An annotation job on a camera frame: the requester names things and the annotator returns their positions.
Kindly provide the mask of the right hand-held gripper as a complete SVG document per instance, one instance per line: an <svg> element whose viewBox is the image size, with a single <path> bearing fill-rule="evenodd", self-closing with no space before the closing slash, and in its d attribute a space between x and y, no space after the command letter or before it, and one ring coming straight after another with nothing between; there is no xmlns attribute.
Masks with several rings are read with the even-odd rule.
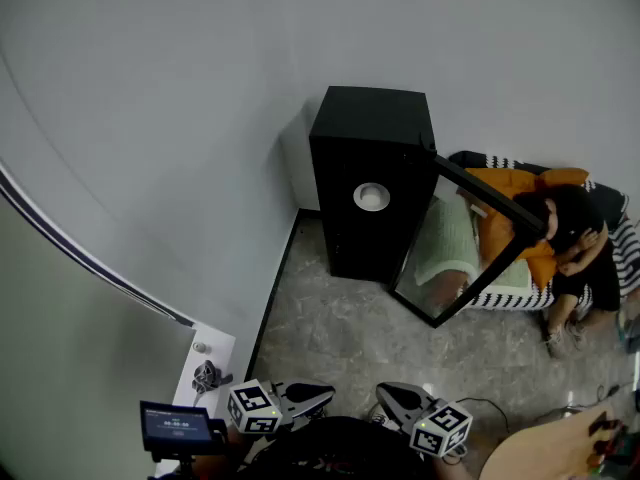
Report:
<svg viewBox="0 0 640 480"><path fill-rule="evenodd" d="M473 417L460 404L436 399L422 387L403 382L381 382L376 398L400 427L412 422L409 446L420 453L444 457L468 437Z"/></svg>

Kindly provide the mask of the white round plate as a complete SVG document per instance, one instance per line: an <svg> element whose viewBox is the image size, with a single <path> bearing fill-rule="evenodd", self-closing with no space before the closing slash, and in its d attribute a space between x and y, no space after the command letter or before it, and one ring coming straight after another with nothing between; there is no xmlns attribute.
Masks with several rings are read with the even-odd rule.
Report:
<svg viewBox="0 0 640 480"><path fill-rule="evenodd" d="M390 193L381 184L367 182L359 185L353 193L356 206L367 212L379 212L390 203Z"/></svg>

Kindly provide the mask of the black cabinet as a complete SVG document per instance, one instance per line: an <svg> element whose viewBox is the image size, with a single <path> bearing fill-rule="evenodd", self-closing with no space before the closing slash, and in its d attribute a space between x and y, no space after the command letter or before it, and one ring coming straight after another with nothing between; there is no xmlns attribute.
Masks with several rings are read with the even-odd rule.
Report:
<svg viewBox="0 0 640 480"><path fill-rule="evenodd" d="M331 86L309 134L329 270L390 284L435 181L435 139L422 92ZM361 184L383 185L389 205L356 206Z"/></svg>

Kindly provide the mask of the glass cabinet door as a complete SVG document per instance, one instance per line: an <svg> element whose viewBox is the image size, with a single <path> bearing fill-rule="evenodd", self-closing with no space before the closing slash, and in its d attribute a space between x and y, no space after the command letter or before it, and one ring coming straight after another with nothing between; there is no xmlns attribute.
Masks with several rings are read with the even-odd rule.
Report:
<svg viewBox="0 0 640 480"><path fill-rule="evenodd" d="M394 299L430 327L438 328L468 306L507 270L525 250L531 239L540 238L543 235L543 223L496 189L441 156L435 157L434 170L435 181L428 189L425 209L421 213L420 221L416 225L413 238L409 242L404 260L396 271L389 292ZM412 259L412 249L427 210L435 198L448 199L456 194L473 196L487 203L510 219L512 225L520 227L522 233L514 235L497 259L464 291L456 292L446 288L416 289L409 279L407 262Z"/></svg>

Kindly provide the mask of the person's right shoe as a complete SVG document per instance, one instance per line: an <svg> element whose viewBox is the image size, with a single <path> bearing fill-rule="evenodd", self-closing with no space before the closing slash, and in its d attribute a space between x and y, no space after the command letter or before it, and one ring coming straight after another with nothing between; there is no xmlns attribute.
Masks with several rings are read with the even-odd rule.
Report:
<svg viewBox="0 0 640 480"><path fill-rule="evenodd" d="M400 430L399 425L387 415L380 403L375 404L370 409L367 420L369 423L386 428L392 432L398 432Z"/></svg>

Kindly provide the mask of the person's black shirt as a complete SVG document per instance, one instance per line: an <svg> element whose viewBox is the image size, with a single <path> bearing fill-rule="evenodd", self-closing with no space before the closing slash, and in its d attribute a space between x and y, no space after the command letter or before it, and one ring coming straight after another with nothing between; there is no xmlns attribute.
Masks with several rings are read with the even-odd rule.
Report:
<svg viewBox="0 0 640 480"><path fill-rule="evenodd" d="M338 416L286 433L238 473L242 480L436 480L398 432Z"/></svg>

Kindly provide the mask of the white cabinet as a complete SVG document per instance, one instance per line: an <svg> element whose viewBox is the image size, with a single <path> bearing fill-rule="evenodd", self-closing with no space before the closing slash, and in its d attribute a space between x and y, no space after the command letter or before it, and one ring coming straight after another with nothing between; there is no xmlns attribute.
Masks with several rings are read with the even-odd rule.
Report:
<svg viewBox="0 0 640 480"><path fill-rule="evenodd" d="M193 406L194 401L197 401L196 407L206 408L209 417L215 418L220 395L227 391L227 386L223 386L196 398L197 393L192 388L193 375L196 368L205 360L213 362L215 366L221 369L222 374L226 375L235 344L235 337L202 323L195 324L193 330L195 331L195 335L192 343L194 341L201 341L207 344L209 353L197 353L192 349L192 345L190 346L173 396L172 404Z"/></svg>

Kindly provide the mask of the grey crumpled object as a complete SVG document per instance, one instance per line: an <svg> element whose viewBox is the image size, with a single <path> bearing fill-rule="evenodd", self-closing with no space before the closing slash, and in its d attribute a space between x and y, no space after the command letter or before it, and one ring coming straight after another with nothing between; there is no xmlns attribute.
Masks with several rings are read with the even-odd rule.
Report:
<svg viewBox="0 0 640 480"><path fill-rule="evenodd" d="M232 373L223 375L221 369L215 366L213 362L205 360L194 371L192 388L197 394L203 395L228 385L233 380Z"/></svg>

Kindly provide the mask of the small monitor with blue screen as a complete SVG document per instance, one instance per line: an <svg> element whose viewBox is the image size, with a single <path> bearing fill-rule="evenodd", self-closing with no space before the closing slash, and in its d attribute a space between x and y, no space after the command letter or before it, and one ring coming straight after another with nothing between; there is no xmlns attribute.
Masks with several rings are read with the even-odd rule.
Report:
<svg viewBox="0 0 640 480"><path fill-rule="evenodd" d="M205 408L149 401L141 401L139 408L143 447L155 463L186 462L227 451L225 422L210 419Z"/></svg>

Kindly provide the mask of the wooden table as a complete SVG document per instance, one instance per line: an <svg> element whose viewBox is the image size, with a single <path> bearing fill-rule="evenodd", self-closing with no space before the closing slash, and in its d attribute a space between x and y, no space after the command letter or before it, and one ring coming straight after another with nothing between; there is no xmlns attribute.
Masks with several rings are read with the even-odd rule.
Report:
<svg viewBox="0 0 640 480"><path fill-rule="evenodd" d="M588 436L588 427L602 412L617 418L611 404L603 402L516 432L489 456L479 480L640 480L640 433L627 430L602 466L587 465L596 440Z"/></svg>

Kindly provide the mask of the light green knitted blanket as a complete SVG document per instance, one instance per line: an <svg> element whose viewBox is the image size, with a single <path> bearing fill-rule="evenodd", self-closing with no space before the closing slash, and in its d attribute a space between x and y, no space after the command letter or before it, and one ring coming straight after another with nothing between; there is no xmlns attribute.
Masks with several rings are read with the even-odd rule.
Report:
<svg viewBox="0 0 640 480"><path fill-rule="evenodd" d="M475 197L435 198L407 262L416 289L462 292L514 238L512 222Z"/></svg>

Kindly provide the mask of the red and green device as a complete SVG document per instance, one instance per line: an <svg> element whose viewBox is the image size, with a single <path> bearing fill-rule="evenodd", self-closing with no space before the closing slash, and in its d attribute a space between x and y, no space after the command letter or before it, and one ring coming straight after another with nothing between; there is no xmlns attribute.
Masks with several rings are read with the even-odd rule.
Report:
<svg viewBox="0 0 640 480"><path fill-rule="evenodd" d="M620 419L610 419L606 412L602 412L588 427L588 436L596 437L596 440L587 465L591 469L602 466L605 459L617 450L627 430L628 427Z"/></svg>

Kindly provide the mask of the blue grey fabric bundle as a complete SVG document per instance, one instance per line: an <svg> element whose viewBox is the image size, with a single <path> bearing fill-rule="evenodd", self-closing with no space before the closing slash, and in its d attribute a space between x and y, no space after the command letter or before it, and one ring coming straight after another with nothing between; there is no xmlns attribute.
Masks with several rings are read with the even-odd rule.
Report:
<svg viewBox="0 0 640 480"><path fill-rule="evenodd" d="M631 318L626 313L620 313L617 326L626 352L635 354L640 351L640 314Z"/></svg>

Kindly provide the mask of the orange puffy pillow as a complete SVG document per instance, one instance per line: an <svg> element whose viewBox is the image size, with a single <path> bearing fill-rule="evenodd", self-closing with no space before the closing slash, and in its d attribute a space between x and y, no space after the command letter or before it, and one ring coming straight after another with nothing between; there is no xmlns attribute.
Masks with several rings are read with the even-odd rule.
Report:
<svg viewBox="0 0 640 480"><path fill-rule="evenodd" d="M508 168L466 168L466 171L496 189L509 199L522 192L551 188L559 185L581 186L589 173L579 168L551 169L540 175ZM479 250L484 266L488 266L503 251L513 238L511 221L487 203L481 208L487 213L479 217ZM550 245L542 244L525 249L518 260L526 260L533 281L538 288L545 289L557 271L557 262Z"/></svg>

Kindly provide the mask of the black white striped sofa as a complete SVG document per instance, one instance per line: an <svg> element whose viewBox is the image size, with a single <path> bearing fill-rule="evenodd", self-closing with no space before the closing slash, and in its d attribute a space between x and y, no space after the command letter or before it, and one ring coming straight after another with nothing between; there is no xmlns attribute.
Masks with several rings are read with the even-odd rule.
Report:
<svg viewBox="0 0 640 480"><path fill-rule="evenodd" d="M551 168L535 164L510 160L495 155L486 155L472 151L461 151L449 157L449 161L466 168L508 168L520 169L540 175ZM607 221L609 238L613 247L613 261L616 265L620 286L620 297L626 299L640 293L640 232L628 218L626 210L629 197L606 185L588 179L581 185L589 194L601 215ZM528 269L527 261L518 260L515 267ZM469 305L473 308L506 310L540 310L553 303L552 279L545 289L538 288L532 279L532 287L522 295L505 292L496 285L486 287Z"/></svg>

